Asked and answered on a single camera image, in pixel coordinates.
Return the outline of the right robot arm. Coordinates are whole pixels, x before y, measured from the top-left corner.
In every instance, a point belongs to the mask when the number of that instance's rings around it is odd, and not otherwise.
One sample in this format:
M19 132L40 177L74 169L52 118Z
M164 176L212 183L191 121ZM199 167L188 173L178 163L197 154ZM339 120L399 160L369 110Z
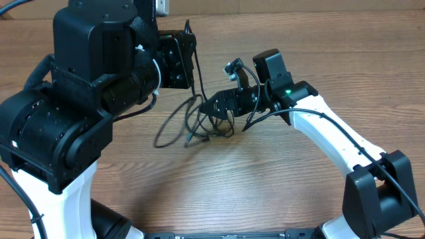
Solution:
M279 50L224 66L236 88L217 92L201 105L205 115L221 120L248 116L246 127L280 116L308 136L341 172L345 190L342 213L314 229L286 231L286 238L379 238L403 222L423 216L418 206L412 166L401 151L387 153L346 124L305 81L294 82Z

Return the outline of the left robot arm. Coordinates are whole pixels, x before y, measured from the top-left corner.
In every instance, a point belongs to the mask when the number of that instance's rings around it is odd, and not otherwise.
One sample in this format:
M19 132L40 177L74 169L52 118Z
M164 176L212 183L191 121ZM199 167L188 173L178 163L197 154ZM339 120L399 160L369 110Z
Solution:
M54 51L1 104L1 176L26 204L35 238L144 238L92 199L102 150L131 108L160 88L193 85L196 38L161 31L156 1L70 1L54 16Z

